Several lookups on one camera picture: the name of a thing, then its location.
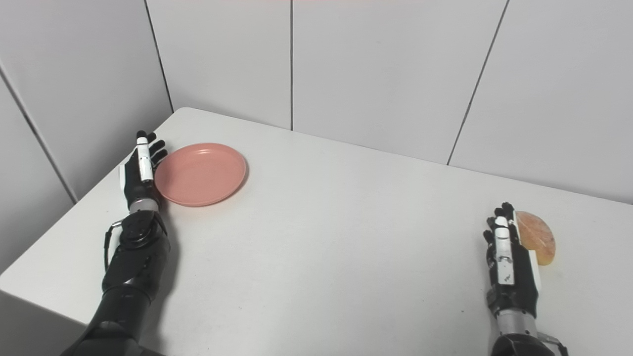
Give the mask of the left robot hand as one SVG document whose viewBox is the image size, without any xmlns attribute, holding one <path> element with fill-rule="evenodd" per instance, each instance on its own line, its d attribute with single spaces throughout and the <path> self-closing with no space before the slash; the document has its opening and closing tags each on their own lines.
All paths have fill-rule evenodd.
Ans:
<svg viewBox="0 0 633 356">
<path fill-rule="evenodd" d="M 128 160 L 120 165 L 120 186 L 130 214 L 160 210 L 161 194 L 156 189 L 156 169 L 167 157 L 165 141 L 156 133 L 138 131 L 136 146 Z"/>
</svg>

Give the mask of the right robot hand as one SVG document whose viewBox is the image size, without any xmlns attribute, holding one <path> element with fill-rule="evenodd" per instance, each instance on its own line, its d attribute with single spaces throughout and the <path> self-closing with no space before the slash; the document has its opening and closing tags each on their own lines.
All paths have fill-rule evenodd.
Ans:
<svg viewBox="0 0 633 356">
<path fill-rule="evenodd" d="M 487 244 L 489 310 L 494 316 L 503 310 L 518 310 L 536 318 L 540 296 L 536 253 L 521 243 L 515 208 L 508 201 L 503 202 L 486 223 L 488 229 L 483 237 Z"/>
</svg>

